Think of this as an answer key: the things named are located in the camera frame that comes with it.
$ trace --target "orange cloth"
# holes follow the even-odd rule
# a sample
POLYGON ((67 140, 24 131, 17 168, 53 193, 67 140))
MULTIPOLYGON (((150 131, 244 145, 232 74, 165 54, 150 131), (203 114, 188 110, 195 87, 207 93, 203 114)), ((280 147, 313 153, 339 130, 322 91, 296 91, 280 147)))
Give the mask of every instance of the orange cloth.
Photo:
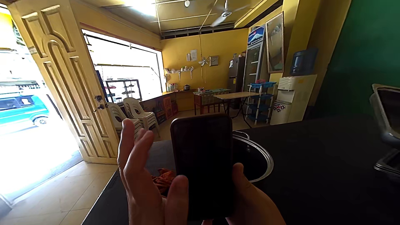
POLYGON ((153 183, 157 186, 160 193, 164 193, 171 186, 172 181, 176 177, 175 173, 169 169, 158 169, 159 177, 152 176, 153 183))

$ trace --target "glass door refrigerator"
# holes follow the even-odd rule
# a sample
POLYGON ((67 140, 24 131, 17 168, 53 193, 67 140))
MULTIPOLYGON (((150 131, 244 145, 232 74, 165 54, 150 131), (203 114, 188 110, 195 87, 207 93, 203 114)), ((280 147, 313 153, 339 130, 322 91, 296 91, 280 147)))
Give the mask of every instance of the glass door refrigerator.
POLYGON ((265 36, 265 25, 255 29, 248 36, 243 91, 249 91, 249 84, 255 83, 256 80, 264 79, 266 82, 270 80, 265 36))

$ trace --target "refrigerator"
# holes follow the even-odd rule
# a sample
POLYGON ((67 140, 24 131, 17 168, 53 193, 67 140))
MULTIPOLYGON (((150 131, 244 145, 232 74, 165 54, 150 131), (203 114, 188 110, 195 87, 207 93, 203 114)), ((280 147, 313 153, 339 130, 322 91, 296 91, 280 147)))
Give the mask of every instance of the refrigerator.
MULTIPOLYGON (((228 89, 230 89, 231 93, 242 91, 245 63, 246 63, 245 57, 235 57, 229 63, 228 89)), ((239 106, 240 106, 240 99, 235 99, 231 103, 231 108, 233 109, 238 109, 239 106)))
POLYGON ((302 121, 316 79, 316 74, 279 79, 270 124, 302 121))
POLYGON ((270 81, 267 65, 265 25, 260 26, 248 35, 243 91, 249 91, 249 84, 256 80, 270 81))

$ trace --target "window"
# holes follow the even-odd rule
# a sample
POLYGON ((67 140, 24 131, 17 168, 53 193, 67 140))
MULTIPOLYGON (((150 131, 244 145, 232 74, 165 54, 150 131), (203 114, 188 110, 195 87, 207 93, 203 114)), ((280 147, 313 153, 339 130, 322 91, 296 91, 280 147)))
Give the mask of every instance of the window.
POLYGON ((21 97, 15 98, 15 99, 18 101, 20 107, 27 107, 27 106, 34 105, 34 102, 32 100, 32 95, 30 95, 30 96, 21 96, 21 97))
POLYGON ((20 105, 18 104, 15 98, 7 98, 0 100, 0 111, 19 108, 20 105))
MULTIPOLYGON (((82 32, 94 68, 99 71, 104 83, 108 80, 138 80, 142 100, 159 96, 163 89, 166 91, 160 51, 88 30, 82 32)), ((110 88, 110 91, 105 88, 108 102, 111 102, 112 97, 126 98, 123 93, 130 91, 114 86, 110 88)))

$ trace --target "green wall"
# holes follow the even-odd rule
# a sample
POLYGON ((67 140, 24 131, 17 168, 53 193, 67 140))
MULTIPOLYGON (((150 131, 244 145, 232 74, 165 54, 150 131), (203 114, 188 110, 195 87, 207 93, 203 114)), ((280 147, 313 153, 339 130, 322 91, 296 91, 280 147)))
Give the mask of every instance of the green wall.
POLYGON ((400 0, 352 0, 313 117, 372 115, 374 83, 400 87, 400 0))

